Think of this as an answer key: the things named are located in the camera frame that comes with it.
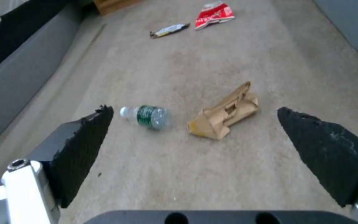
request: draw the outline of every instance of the wooden furniture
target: wooden furniture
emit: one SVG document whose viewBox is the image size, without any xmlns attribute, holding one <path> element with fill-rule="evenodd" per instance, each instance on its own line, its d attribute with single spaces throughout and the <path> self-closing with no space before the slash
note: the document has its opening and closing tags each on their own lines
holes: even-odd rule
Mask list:
<svg viewBox="0 0 358 224">
<path fill-rule="evenodd" d="M 104 16 L 140 1 L 141 0 L 94 0 L 94 3 L 100 14 Z"/>
</svg>

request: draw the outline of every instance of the white bottle cap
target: white bottle cap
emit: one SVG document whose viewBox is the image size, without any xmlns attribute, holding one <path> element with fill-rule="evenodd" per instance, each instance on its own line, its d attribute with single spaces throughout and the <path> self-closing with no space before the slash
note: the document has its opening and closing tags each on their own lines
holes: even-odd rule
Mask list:
<svg viewBox="0 0 358 224">
<path fill-rule="evenodd" d="M 121 108 L 121 110 L 120 110 L 120 115 L 121 115 L 121 117 L 124 117 L 124 112 L 125 112 L 125 110 L 126 110 L 126 107 L 125 107 L 125 106 Z"/>
</svg>

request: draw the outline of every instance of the screw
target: screw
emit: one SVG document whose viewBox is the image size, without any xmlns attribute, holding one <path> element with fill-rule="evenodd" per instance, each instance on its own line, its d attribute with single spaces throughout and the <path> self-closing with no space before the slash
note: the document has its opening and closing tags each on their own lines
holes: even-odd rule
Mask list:
<svg viewBox="0 0 358 224">
<path fill-rule="evenodd" d="M 9 172 L 13 172 L 28 165 L 30 165 L 30 161 L 28 159 L 16 159 L 7 166 L 7 170 Z"/>
</svg>

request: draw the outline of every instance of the black foam pad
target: black foam pad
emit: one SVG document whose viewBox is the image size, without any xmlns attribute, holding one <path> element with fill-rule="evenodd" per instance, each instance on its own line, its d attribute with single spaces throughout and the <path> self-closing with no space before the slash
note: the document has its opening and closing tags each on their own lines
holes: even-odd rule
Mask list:
<svg viewBox="0 0 358 224">
<path fill-rule="evenodd" d="M 66 208 L 94 164 L 114 111 L 101 106 L 94 114 L 60 125 L 30 154 L 42 163 L 55 200 Z"/>
<path fill-rule="evenodd" d="M 321 185 L 340 206 L 354 204 L 358 197 L 358 137 L 339 124 L 285 107 L 277 116 Z"/>
</svg>

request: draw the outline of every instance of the trash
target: trash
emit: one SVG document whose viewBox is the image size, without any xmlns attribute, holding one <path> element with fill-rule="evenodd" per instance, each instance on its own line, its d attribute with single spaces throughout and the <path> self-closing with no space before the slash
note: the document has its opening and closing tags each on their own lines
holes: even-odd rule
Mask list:
<svg viewBox="0 0 358 224">
<path fill-rule="evenodd" d="M 187 124 L 188 131 L 202 137 L 222 139 L 229 133 L 229 126 L 259 109 L 258 99 L 248 93 L 249 90 L 250 82 L 246 82 L 213 108 L 203 109 Z"/>
<path fill-rule="evenodd" d="M 123 107 L 121 117 L 136 121 L 139 125 L 151 129 L 165 129 L 171 124 L 171 116 L 166 108 L 143 105 L 140 107 Z"/>
<path fill-rule="evenodd" d="M 230 6 L 222 1 L 204 5 L 200 15 L 196 19 L 195 29 L 200 30 L 209 24 L 223 23 L 234 19 L 234 13 Z"/>
<path fill-rule="evenodd" d="M 158 37 L 166 36 L 168 34 L 177 33 L 177 32 L 179 32 L 181 30 L 187 29 L 189 26 L 190 26 L 190 23 L 188 23 L 188 24 L 176 24 L 176 25 L 169 26 L 167 28 L 163 28 L 163 29 L 161 29 L 159 31 L 156 31 L 156 32 L 151 32 L 150 31 L 150 37 L 155 39 L 155 38 L 158 38 Z"/>
</svg>

